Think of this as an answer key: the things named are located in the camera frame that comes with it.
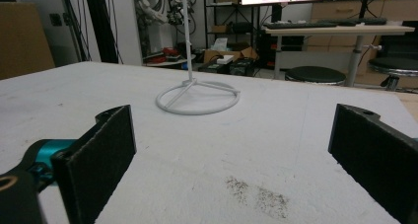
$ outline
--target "round stool seat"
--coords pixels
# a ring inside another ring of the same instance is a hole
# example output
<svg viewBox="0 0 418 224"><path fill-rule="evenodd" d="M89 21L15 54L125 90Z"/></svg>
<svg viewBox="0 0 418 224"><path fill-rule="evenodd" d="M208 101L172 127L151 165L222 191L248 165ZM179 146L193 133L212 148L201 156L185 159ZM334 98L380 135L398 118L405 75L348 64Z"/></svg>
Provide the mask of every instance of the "round stool seat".
<svg viewBox="0 0 418 224"><path fill-rule="evenodd" d="M369 60L369 67L383 74L393 76L418 76L418 60L408 58L375 58Z"/></svg>
<svg viewBox="0 0 418 224"><path fill-rule="evenodd" d="M306 83L342 85L345 81L345 75L339 71L329 68L301 66L288 70L286 72L285 79Z"/></svg>

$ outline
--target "table leg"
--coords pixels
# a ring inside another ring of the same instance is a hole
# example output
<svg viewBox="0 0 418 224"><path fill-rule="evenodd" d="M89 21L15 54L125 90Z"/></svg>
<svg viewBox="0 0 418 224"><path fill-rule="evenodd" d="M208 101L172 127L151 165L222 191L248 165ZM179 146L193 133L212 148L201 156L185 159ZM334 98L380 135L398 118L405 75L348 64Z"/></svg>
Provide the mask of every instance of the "table leg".
<svg viewBox="0 0 418 224"><path fill-rule="evenodd" d="M274 79L279 79L280 62L282 59L282 37L277 37L276 59L274 62Z"/></svg>
<svg viewBox="0 0 418 224"><path fill-rule="evenodd" d="M354 80L356 79L357 68L360 63L360 58L362 56L362 46L363 43L363 36L357 36L356 46L351 53L350 62L348 64L348 77L345 81L346 87L353 87Z"/></svg>

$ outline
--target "white table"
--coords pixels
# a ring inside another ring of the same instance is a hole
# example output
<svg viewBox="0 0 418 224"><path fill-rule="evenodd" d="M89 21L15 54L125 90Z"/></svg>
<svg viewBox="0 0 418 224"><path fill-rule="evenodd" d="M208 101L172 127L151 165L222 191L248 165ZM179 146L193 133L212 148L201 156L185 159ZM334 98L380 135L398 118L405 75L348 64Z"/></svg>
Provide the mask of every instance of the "white table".
<svg viewBox="0 0 418 224"><path fill-rule="evenodd" d="M379 113L418 137L394 94L194 76L236 87L241 100L214 114L171 114L155 100L185 72L104 63L0 81L0 174L34 142L78 138L96 114L129 104L138 152L97 223L396 223L327 152L337 103ZM228 97L205 90L185 99L212 106ZM57 187L39 197L48 223L67 222Z"/></svg>
<svg viewBox="0 0 418 224"><path fill-rule="evenodd" d="M278 36L277 51L274 68L274 77L279 78L280 62L282 55L282 37L283 36L356 36L356 44L351 53L350 62L348 64L348 76L345 86L353 87L356 78L357 66L360 63L363 48L364 36L389 36L404 35L407 32L414 32L414 28L403 26L356 26L356 27L336 27L336 28L312 28L312 29L285 29L285 30L269 30L267 34Z"/></svg>

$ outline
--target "chair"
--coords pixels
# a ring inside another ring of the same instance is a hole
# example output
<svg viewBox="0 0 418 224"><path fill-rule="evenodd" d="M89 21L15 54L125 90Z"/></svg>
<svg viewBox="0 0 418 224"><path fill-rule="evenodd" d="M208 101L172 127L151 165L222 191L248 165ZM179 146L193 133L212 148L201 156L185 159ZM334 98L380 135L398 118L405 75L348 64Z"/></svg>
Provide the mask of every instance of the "chair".
<svg viewBox="0 0 418 224"><path fill-rule="evenodd" d="M345 75L330 68L318 66L301 66L288 70L285 74L285 80L340 86L345 82Z"/></svg>
<svg viewBox="0 0 418 224"><path fill-rule="evenodd" d="M395 91L398 76L418 77L418 60L409 58L383 57L371 59L368 66L388 77L381 83L387 91Z"/></svg>

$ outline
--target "stool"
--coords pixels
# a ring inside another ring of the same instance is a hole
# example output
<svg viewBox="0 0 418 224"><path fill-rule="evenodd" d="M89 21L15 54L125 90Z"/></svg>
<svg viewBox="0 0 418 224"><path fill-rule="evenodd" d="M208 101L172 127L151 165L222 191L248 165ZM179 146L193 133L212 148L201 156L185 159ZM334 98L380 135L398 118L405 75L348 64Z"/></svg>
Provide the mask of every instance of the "stool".
<svg viewBox="0 0 418 224"><path fill-rule="evenodd" d="M286 72L285 80L340 86L345 82L345 75L330 68L301 66L289 69Z"/></svg>
<svg viewBox="0 0 418 224"><path fill-rule="evenodd" d="M417 77L418 76L418 60L408 58L383 57L371 59L368 66L382 74L389 75L382 83L382 87L386 87L387 91L395 91L398 76Z"/></svg>

